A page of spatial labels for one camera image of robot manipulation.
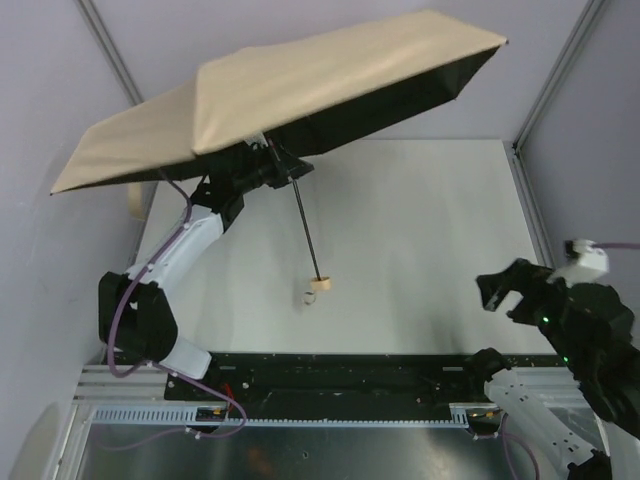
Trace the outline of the beige folding umbrella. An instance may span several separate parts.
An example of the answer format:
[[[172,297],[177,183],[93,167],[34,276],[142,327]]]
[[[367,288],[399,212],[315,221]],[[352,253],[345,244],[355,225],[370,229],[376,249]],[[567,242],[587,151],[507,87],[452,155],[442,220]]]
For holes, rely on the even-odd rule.
[[[506,42],[423,10],[244,48],[91,126],[53,189],[198,180],[204,156],[267,140],[310,162],[456,99]]]

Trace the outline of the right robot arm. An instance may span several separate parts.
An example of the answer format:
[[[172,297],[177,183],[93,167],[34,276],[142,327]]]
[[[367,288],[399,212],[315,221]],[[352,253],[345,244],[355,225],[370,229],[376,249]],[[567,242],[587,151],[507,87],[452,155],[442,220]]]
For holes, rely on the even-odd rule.
[[[567,478],[638,478],[639,351],[631,339],[635,317],[614,288],[588,280],[576,266],[553,271],[525,259],[478,276],[476,284],[486,311],[495,311],[510,292],[521,294],[508,317],[535,327],[561,357],[583,398],[604,421],[609,450],[596,449],[563,424],[493,348],[478,351],[465,365],[485,396]]]

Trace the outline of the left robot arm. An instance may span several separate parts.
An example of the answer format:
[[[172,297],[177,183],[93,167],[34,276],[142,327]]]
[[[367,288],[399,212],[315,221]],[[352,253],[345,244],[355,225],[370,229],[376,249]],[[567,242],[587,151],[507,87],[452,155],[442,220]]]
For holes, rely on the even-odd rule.
[[[271,140],[245,144],[237,160],[203,158],[192,193],[176,225],[144,260],[125,273],[106,273],[99,282],[99,334],[107,361],[116,351],[140,363],[153,361],[172,372],[202,379],[211,355],[181,333],[170,295],[201,255],[231,227],[246,194],[268,186],[295,184],[313,171],[311,163]]]

